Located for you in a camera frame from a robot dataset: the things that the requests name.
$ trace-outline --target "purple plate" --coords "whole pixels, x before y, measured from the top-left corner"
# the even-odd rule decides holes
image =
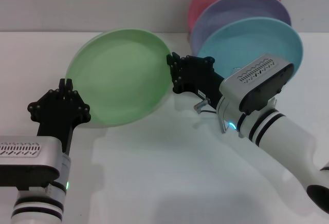
[[[289,13],[279,0],[218,0],[203,11],[195,23],[190,37],[194,55],[198,55],[212,33],[250,17],[276,18],[291,25]]]

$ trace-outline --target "white wall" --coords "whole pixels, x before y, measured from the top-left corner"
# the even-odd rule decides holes
[[[191,0],[0,0],[0,31],[186,32]],[[282,0],[300,32],[329,32],[329,0]]]

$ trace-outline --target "black stripe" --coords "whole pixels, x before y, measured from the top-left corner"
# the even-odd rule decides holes
[[[56,200],[54,200],[52,198],[48,198],[48,197],[25,197],[25,198],[19,198],[16,201],[16,203],[15,203],[14,206],[16,206],[18,204],[21,204],[21,203],[25,203],[25,202],[43,202],[43,203],[48,203],[48,204],[51,204],[51,205],[54,205],[54,206],[60,208],[64,212],[64,206],[60,202],[58,202],[58,201],[56,201]]]
[[[246,117],[247,117],[246,114],[242,114],[241,117],[239,118],[239,121],[236,124],[236,130],[238,132],[240,132],[240,128],[241,128],[242,122],[245,120]]]
[[[65,192],[65,195],[66,195],[66,187],[63,186],[61,183],[58,183],[56,181],[53,181],[52,183],[50,183],[51,185],[61,189],[63,192]]]
[[[275,108],[270,109],[269,111],[266,111],[265,113],[263,113],[262,116],[260,116],[258,118],[258,120],[255,122],[255,124],[253,125],[252,129],[250,130],[249,133],[249,140],[252,142],[252,137],[255,134],[257,128],[262,124],[262,122],[271,114],[273,114],[274,112],[277,112],[277,110]]]
[[[17,214],[20,214],[20,213],[26,213],[26,212],[45,213],[45,214],[56,216],[59,220],[62,221],[62,215],[60,213],[58,213],[57,211],[47,209],[47,208],[40,208],[40,207],[26,207],[26,208],[20,208],[20,209],[14,210],[12,212],[11,218],[14,215],[17,215]]]
[[[267,129],[274,123],[276,122],[279,118],[283,117],[285,115],[283,114],[277,114],[274,117],[272,117],[265,125],[264,127],[261,129],[261,131],[259,132],[257,138],[256,138],[256,142],[255,144],[259,147],[259,143],[263,137],[263,135],[265,134],[265,132],[267,131]]]

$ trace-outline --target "blue led light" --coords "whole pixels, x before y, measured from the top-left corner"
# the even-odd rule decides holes
[[[236,130],[236,126],[232,123],[232,122],[229,122],[228,123],[234,130]]]

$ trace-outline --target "black cable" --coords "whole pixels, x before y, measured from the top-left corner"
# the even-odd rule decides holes
[[[217,114],[216,111],[210,111],[210,110],[201,110],[200,113],[212,113],[212,114]]]

